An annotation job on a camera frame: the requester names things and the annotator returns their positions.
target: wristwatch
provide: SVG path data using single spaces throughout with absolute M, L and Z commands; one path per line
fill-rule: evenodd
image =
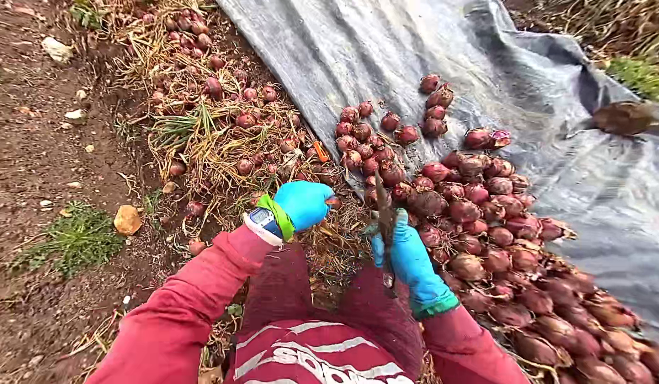
M 282 239 L 282 230 L 280 230 L 280 227 L 277 225 L 275 216 L 271 210 L 258 207 L 249 213 L 249 218 L 252 222 L 260 225 L 266 231 L 271 232 Z

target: person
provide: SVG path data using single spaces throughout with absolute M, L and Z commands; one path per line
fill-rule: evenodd
M 243 225 L 215 236 L 126 315 L 87 383 L 196 383 L 211 326 L 248 277 L 225 383 L 413 383 L 425 346 L 444 383 L 528 383 L 435 274 L 405 210 L 398 210 L 392 264 L 409 309 L 382 284 L 379 235 L 374 263 L 359 271 L 338 309 L 314 309 L 303 249 L 284 240 L 321 222 L 333 195 L 324 184 L 294 181 L 274 199 L 263 196 Z

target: onion skin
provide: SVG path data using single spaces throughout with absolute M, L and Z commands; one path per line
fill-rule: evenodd
M 392 111 L 388 111 L 386 116 L 381 119 L 381 128 L 388 132 L 393 132 L 400 127 L 400 116 Z
M 453 273 L 468 282 L 477 282 L 484 278 L 486 271 L 481 260 L 470 254 L 459 254 L 447 264 Z

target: blue glove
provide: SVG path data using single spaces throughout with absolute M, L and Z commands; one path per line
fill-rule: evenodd
M 273 200 L 287 213 L 296 231 L 302 231 L 325 218 L 329 212 L 325 200 L 332 196 L 329 186 L 300 180 L 284 183 Z
M 410 309 L 416 319 L 451 310 L 460 304 L 455 294 L 434 273 L 423 242 L 417 231 L 408 225 L 408 213 L 397 209 L 391 264 L 395 276 L 410 287 Z M 384 240 L 381 234 L 372 237 L 374 263 L 384 265 Z

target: green wristband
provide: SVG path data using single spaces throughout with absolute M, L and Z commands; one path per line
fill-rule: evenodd
M 275 200 L 270 198 L 270 195 L 266 193 L 261 196 L 256 206 L 265 208 L 273 213 L 277 226 L 280 227 L 280 230 L 282 231 L 282 240 L 289 241 L 291 236 L 294 236 L 294 231 L 296 230 L 296 228 L 294 228 L 294 223 L 291 222 L 289 215 L 284 212 L 284 209 L 282 209 Z

